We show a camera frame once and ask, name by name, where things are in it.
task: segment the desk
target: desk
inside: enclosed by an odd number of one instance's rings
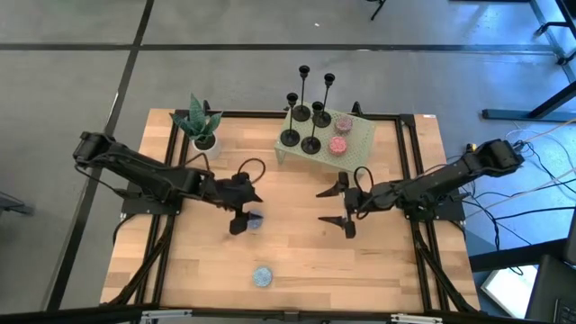
[[[171,112],[149,112],[140,153],[164,160]],[[424,168],[446,162],[436,118],[416,115],[415,120]],[[265,221],[260,229],[231,236],[228,228],[232,213],[207,203],[184,201],[175,221],[161,306],[422,312],[410,224],[402,211],[373,213],[357,221],[355,239],[345,239],[341,229],[317,220],[319,216],[343,212],[340,198],[315,198],[315,194],[334,184],[336,170],[292,156],[279,166],[274,144],[282,122],[283,119],[272,118],[222,118],[217,130],[222,152],[211,162],[211,169],[217,178],[230,177],[247,158],[264,160],[266,173],[255,184],[264,202],[248,204],[244,210],[260,210]],[[401,179],[394,123],[375,122],[368,167],[376,182]],[[409,139],[408,130],[404,133]],[[179,131],[177,147],[182,140]],[[410,141],[406,142],[411,152]],[[411,174],[415,175],[410,153],[409,159]],[[202,162],[194,166],[203,167]],[[246,170],[257,175],[260,167],[248,164]],[[369,187],[367,176],[363,176],[361,185]],[[115,297],[140,266],[150,219],[149,215],[138,215],[120,229],[102,302]],[[437,221],[436,234],[443,268],[458,291],[478,308],[462,232],[449,222]],[[258,266],[268,266],[274,273],[267,288],[252,283]],[[155,271],[150,272],[145,301],[150,301]],[[427,278],[432,303],[437,308],[434,276],[429,269]]]

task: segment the small green table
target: small green table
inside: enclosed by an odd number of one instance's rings
[[[289,113],[286,115],[286,119],[282,124],[282,128],[278,132],[276,144],[274,145],[278,164],[282,164],[284,162],[286,153],[291,153],[296,156],[317,161],[351,173],[354,172],[358,167],[364,167],[366,165],[368,158],[370,157],[376,125],[371,121],[355,116],[350,116],[347,113],[337,112],[330,109],[326,109],[325,112],[330,114],[330,117],[332,117],[332,122],[326,128],[316,127],[314,136],[320,140],[322,148],[318,153],[312,155],[302,151],[301,147],[302,140],[312,134],[312,118],[310,117],[307,121],[302,122],[292,121],[292,128],[300,133],[301,142],[290,148],[282,144],[280,141],[280,134],[282,131],[290,128],[291,115]],[[347,135],[343,136],[346,139],[347,144],[346,153],[343,156],[335,157],[329,152],[329,142],[330,139],[334,136],[340,136],[336,133],[334,124],[340,116],[344,115],[348,115],[350,118],[352,118],[353,127]]]

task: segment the succulent plant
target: succulent plant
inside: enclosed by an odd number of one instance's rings
[[[184,134],[186,134],[190,140],[205,143],[220,125],[222,112],[215,113],[210,117],[206,116],[198,99],[196,99],[194,94],[190,94],[188,117],[178,116],[175,113],[173,113],[171,117],[172,121],[184,131]]]

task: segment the gray floor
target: gray floor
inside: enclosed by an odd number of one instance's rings
[[[558,15],[539,3],[547,17]],[[144,4],[0,0],[0,42],[131,43]],[[533,37],[538,22],[528,4],[389,0],[369,22],[374,9],[375,4],[349,0],[157,1],[144,43],[547,44],[544,36]],[[554,35],[566,50],[576,44],[565,31],[554,30]],[[105,125],[127,56],[126,51],[0,51],[0,190],[37,209],[28,218],[7,212],[0,218],[0,313],[42,308],[85,182],[72,167],[71,153],[81,131],[100,131]],[[435,114],[451,157],[468,142],[504,138],[517,128],[553,127],[484,121],[479,113],[486,108],[529,110],[567,86],[554,62],[546,53],[146,51],[136,61],[115,136],[137,148],[149,108],[185,108],[190,91],[209,99],[214,109],[278,110],[285,94],[299,89],[297,67],[307,64],[312,70],[307,101],[323,95],[322,76],[332,72],[337,80],[330,108],[349,111],[357,100],[367,112]],[[576,104],[562,109],[576,110]],[[554,133],[570,153],[576,149],[575,132],[566,127]],[[528,136],[513,133],[509,139]],[[571,168],[555,142],[540,139],[535,148],[556,175]],[[125,184],[110,174],[103,179]],[[548,180],[528,162],[514,175],[478,180],[477,193],[512,194]],[[500,199],[487,195],[481,202]],[[492,211],[504,216],[573,206],[574,199],[574,193],[551,189]],[[98,303],[121,203],[98,189],[64,308]],[[475,213],[473,207],[466,211]],[[502,223],[537,243],[565,237],[571,216],[558,211]],[[493,241],[492,225],[483,214],[470,216],[467,230]],[[504,229],[500,235],[502,248],[526,244]]]

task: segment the wooden tabletop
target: wooden tabletop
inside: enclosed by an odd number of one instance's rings
[[[172,111],[150,110],[139,152],[163,161],[171,128]],[[176,217],[169,252],[162,306],[252,310],[301,311],[422,311],[419,281],[410,225],[400,210],[371,213],[357,220],[356,237],[318,220],[342,215],[339,197],[317,199],[331,187],[336,170],[300,157],[276,162],[274,144],[282,119],[222,118],[217,130],[222,143],[218,159],[211,162],[216,178],[230,177],[247,158],[266,163],[264,177],[255,184],[262,203],[250,203],[265,216],[260,229],[237,236],[228,233],[231,212],[204,202],[184,201]],[[394,123],[376,121],[368,167],[374,181],[402,178]],[[416,115],[418,141],[424,168],[445,163],[436,117]],[[180,147],[182,132],[176,147]],[[410,135],[405,131],[411,174],[415,175]],[[188,156],[192,156],[192,146]],[[194,165],[203,167],[201,162]],[[251,175],[260,165],[248,164]],[[369,188],[363,176],[360,185]],[[142,261],[151,217],[138,215],[118,233],[103,288],[102,302],[115,297]],[[442,265],[455,287],[478,307],[472,272],[462,232],[453,224],[436,222]],[[253,284],[259,266],[272,269],[270,286]],[[434,275],[428,269],[433,305],[438,305]],[[146,301],[151,299],[152,269]]]

